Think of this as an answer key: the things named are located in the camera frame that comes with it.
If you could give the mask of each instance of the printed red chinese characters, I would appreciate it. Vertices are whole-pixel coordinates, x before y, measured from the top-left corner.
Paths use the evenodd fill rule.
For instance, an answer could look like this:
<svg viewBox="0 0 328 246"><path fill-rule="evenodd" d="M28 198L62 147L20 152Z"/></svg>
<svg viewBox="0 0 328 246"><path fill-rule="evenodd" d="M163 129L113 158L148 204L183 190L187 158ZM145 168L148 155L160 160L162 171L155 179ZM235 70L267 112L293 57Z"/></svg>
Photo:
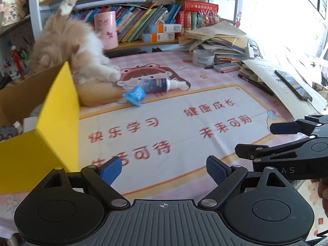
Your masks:
<svg viewBox="0 0 328 246"><path fill-rule="evenodd" d="M187 116L198 115L197 109L195 107L190 107L189 109L185 109L183 112Z"/></svg>
<svg viewBox="0 0 328 246"><path fill-rule="evenodd" d="M208 105L201 105L199 106L199 109L203 112L203 113L207 113L212 111L212 109L208 106Z"/></svg>
<svg viewBox="0 0 328 246"><path fill-rule="evenodd" d="M124 151L124 152L122 152L122 153L119 153L119 154L117 154L117 155L113 155L112 157L114 157L114 156L118 156L119 158L121 158L121 160L122 160L122 166L126 166L130 161L128 160L128 155L127 155L127 153Z"/></svg>
<svg viewBox="0 0 328 246"><path fill-rule="evenodd" d="M104 136L101 131L97 131L89 135L88 138L90 139L91 143L95 143L97 141L102 141L104 139Z"/></svg>
<svg viewBox="0 0 328 246"><path fill-rule="evenodd" d="M215 127L220 131L220 133L224 133L224 132L226 132L227 130L229 130L228 128L227 128L227 126L226 125L224 125L224 123L217 123L217 124L215 124Z"/></svg>
<svg viewBox="0 0 328 246"><path fill-rule="evenodd" d="M168 141L161 141L153 145L154 150L157 150L158 155L169 154L171 151L171 145Z"/></svg>
<svg viewBox="0 0 328 246"><path fill-rule="evenodd" d="M233 105L235 105L235 103L234 103L233 101L230 101L230 99L225 100L225 103L226 103L227 105L229 105L229 106L233 106Z"/></svg>
<svg viewBox="0 0 328 246"><path fill-rule="evenodd" d="M133 150L135 159L148 159L150 157L150 153L147 149L147 146L143 146Z"/></svg>
<svg viewBox="0 0 328 246"><path fill-rule="evenodd" d="M93 160L91 164L100 167L103 165L104 161L105 159L98 158L97 160Z"/></svg>
<svg viewBox="0 0 328 246"><path fill-rule="evenodd" d="M116 138L117 136L121 136L121 130L119 129L119 126L116 126L114 128L111 128L108 130L109 138Z"/></svg>
<svg viewBox="0 0 328 246"><path fill-rule="evenodd" d="M219 101L215 102L215 103L213 104L213 106L214 106L214 108L215 108L216 110L218 110L218 109L220 109L220 108L225 108L224 105L221 104Z"/></svg>
<svg viewBox="0 0 328 246"><path fill-rule="evenodd" d="M240 123L235 118L228 119L227 121L229 121L231 126L240 126Z"/></svg>
<svg viewBox="0 0 328 246"><path fill-rule="evenodd" d="M127 126L126 126L127 130L130 131L131 133L135 133L138 131L138 129L140 128L140 123L139 122L132 122L132 123L129 123Z"/></svg>
<svg viewBox="0 0 328 246"><path fill-rule="evenodd" d="M240 121L244 122L244 124L252 122L252 120L247 115L241 115L238 118Z"/></svg>
<svg viewBox="0 0 328 246"><path fill-rule="evenodd" d="M155 117L147 119L146 122L149 124L148 126L158 126L159 124L158 119Z"/></svg>
<svg viewBox="0 0 328 246"><path fill-rule="evenodd" d="M211 138L214 134L212 133L212 130L210 128L202 128L200 130L201 134L204 135L203 138L209 137Z"/></svg>

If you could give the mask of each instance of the cat tail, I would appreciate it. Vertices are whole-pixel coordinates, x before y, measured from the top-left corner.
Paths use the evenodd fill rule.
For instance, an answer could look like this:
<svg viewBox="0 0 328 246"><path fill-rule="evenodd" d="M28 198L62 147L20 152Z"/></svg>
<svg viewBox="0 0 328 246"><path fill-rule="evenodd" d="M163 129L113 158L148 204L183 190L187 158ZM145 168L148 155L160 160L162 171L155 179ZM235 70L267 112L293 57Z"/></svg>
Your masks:
<svg viewBox="0 0 328 246"><path fill-rule="evenodd" d="M124 89L115 83L101 82L97 79L90 79L85 83L76 84L75 87L80 104L88 107L117 102L125 93Z"/></svg>

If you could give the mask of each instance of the metal screw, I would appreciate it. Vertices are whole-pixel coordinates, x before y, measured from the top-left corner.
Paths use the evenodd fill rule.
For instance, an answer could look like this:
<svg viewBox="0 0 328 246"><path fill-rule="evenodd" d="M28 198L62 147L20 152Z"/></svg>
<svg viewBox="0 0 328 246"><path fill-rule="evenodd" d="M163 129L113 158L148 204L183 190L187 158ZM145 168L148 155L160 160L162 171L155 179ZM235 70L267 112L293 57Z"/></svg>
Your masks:
<svg viewBox="0 0 328 246"><path fill-rule="evenodd" d="M112 201L112 205L115 207L123 207L123 206L126 206L127 204L128 204L128 202L123 199L115 199Z"/></svg>
<svg viewBox="0 0 328 246"><path fill-rule="evenodd" d="M201 204L206 207L213 207L213 206L217 205L217 202L216 202L216 200L213 200L213 199L204 199L201 201Z"/></svg>

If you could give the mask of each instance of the yellow box flap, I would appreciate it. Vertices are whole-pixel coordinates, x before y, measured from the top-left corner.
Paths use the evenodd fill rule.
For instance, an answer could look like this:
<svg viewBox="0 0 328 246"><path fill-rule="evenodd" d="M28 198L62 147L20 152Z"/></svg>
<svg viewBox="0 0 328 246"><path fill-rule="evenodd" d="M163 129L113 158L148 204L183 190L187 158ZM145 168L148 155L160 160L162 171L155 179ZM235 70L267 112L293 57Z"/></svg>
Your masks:
<svg viewBox="0 0 328 246"><path fill-rule="evenodd" d="M79 168L78 121L78 95L65 63L50 87L36 130L70 172Z"/></svg>

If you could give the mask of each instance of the tape roll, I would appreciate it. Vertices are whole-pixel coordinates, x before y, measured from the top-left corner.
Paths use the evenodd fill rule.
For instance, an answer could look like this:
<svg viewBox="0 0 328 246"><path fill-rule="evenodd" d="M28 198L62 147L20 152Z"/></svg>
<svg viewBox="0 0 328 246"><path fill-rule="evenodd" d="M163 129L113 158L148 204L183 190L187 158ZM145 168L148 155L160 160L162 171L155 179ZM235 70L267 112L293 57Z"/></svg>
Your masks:
<svg viewBox="0 0 328 246"><path fill-rule="evenodd" d="M214 63L215 54L205 50L194 50L192 63L196 66L207 67Z"/></svg>

